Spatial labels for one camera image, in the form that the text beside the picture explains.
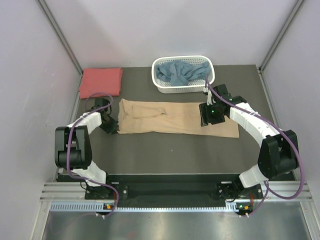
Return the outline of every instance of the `white wall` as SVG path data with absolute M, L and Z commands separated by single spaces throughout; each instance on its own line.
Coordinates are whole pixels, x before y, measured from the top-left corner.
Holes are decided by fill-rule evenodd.
M 297 133 L 306 179 L 320 213 L 320 1 L 307 0 L 264 76 L 283 129 Z
M 260 66 L 295 0 L 46 0 L 87 67 L 144 67 L 205 55 Z
M 35 0 L 0 1 L 0 239 L 25 240 L 79 74 Z

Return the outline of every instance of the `tan garment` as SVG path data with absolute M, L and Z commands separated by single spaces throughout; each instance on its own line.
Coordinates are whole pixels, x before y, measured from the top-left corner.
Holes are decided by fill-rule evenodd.
M 119 134 L 148 132 L 238 138 L 238 124 L 225 122 L 201 127 L 199 103 L 128 101 L 119 103 Z

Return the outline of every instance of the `red cloth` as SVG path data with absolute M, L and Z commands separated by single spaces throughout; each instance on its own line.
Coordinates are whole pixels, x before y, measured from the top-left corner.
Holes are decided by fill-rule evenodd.
M 99 92 L 119 96 L 122 72 L 122 68 L 85 68 L 79 87 L 80 98 L 86 99 Z

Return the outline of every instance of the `blue cloth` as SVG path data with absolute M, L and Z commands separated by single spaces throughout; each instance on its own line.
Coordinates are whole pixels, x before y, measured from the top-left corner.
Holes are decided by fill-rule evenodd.
M 190 80 L 205 79 L 210 73 L 209 62 L 192 65 L 181 60 L 168 61 L 155 66 L 156 77 L 171 86 L 187 86 Z

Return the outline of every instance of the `laundry basket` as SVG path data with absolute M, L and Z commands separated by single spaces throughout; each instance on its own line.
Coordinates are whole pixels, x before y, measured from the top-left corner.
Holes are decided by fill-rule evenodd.
M 171 62 L 174 60 L 181 60 L 183 62 L 186 62 L 188 64 L 192 65 L 198 65 L 205 62 L 209 62 L 210 66 L 210 73 L 208 75 L 208 80 L 210 84 L 212 84 L 215 80 L 215 70 L 214 66 L 212 65 L 212 62 L 209 58 L 205 56 L 171 56 L 171 57 L 161 57 L 155 60 L 152 64 L 152 81 L 154 85 L 158 88 L 158 90 L 161 93 L 164 94 L 179 94 L 179 93 L 194 93 L 194 92 L 202 92 L 203 87 L 205 86 L 205 80 L 204 79 L 195 79 L 190 80 L 187 86 L 171 86 L 170 82 L 162 81 L 157 78 L 156 76 L 156 66 L 159 64 L 163 64 L 166 62 Z

